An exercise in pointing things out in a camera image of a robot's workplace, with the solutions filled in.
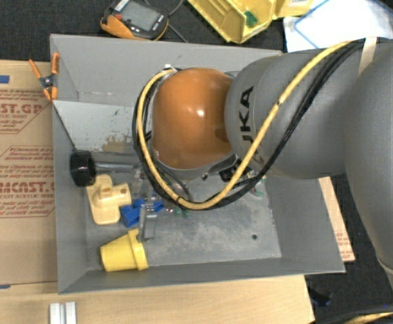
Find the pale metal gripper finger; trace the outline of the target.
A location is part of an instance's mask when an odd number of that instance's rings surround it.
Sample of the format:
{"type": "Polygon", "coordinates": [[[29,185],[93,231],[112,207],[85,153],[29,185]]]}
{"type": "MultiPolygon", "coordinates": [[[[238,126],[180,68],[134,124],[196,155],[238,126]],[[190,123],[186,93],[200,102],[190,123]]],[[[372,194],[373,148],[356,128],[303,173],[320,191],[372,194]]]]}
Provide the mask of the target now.
{"type": "Polygon", "coordinates": [[[154,205],[143,204],[140,208],[140,220],[138,224],[138,241],[144,242],[151,240],[155,235],[155,224],[157,213],[154,205]]]}

